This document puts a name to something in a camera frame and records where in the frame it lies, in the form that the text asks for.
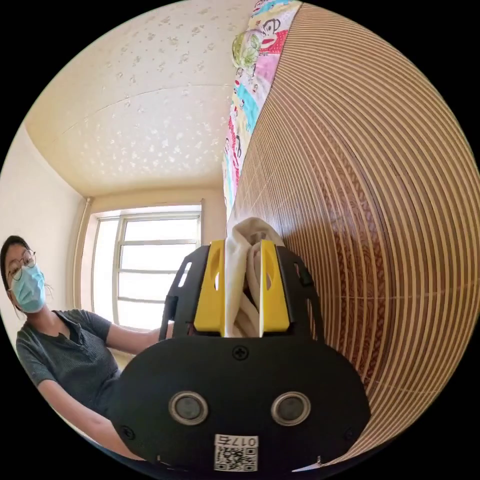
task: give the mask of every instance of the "label sticker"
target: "label sticker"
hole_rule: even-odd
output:
[[[256,472],[257,436],[215,435],[215,467],[219,472]]]

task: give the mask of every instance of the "ceiling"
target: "ceiling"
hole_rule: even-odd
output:
[[[46,87],[25,124],[84,196],[221,185],[234,36],[255,0],[185,0],[89,45]]]

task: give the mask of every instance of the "woman's hand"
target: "woman's hand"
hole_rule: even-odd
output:
[[[127,457],[128,459],[143,461],[143,458],[132,453],[123,443],[112,422],[106,418],[104,418],[104,420],[102,423],[93,427],[89,437],[111,452]]]
[[[38,391],[59,415],[102,447],[129,459],[143,460],[127,448],[110,420],[75,400],[56,381],[40,382]]]
[[[174,323],[168,322],[167,339],[172,337],[173,327]],[[138,355],[148,347],[156,344],[159,341],[159,336],[159,328],[152,331],[135,331],[112,323],[106,337],[106,346],[127,354]]]

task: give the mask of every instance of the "white cloth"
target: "white cloth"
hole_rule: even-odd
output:
[[[255,217],[237,223],[225,240],[225,337],[260,336],[262,240],[284,246],[280,235]],[[246,285],[253,303],[244,293]]]

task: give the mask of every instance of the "face mask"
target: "face mask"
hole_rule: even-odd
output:
[[[11,290],[26,314],[35,314],[45,305],[45,277],[37,265],[22,266],[20,280],[11,282]]]

